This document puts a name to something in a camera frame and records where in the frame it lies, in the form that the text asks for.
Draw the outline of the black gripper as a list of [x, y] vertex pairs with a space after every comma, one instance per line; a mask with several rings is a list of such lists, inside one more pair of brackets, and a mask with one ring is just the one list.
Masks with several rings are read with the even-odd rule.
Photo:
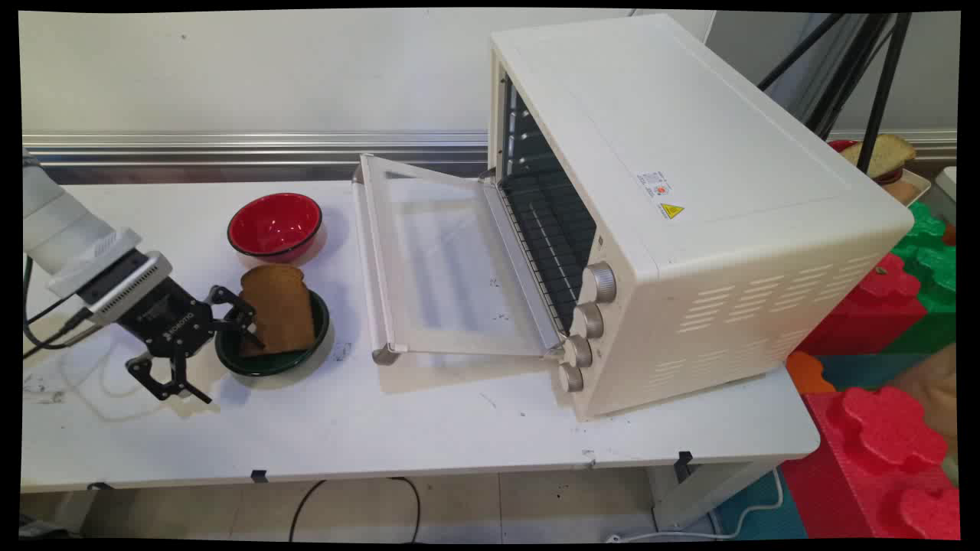
[[[222, 318], [214, 318], [214, 305], [228, 305], [230, 310]], [[144, 345], [139, 356], [126, 361], [127, 373], [160, 401], [193, 396], [211, 404], [211, 398], [187, 379], [187, 359], [215, 334], [237, 334], [258, 350], [266, 348], [251, 328], [256, 309], [221, 285], [211, 286], [203, 302], [172, 278], [154, 285], [143, 282], [116, 293], [115, 308], [116, 324]], [[168, 380], [153, 376], [155, 358], [169, 359]]]

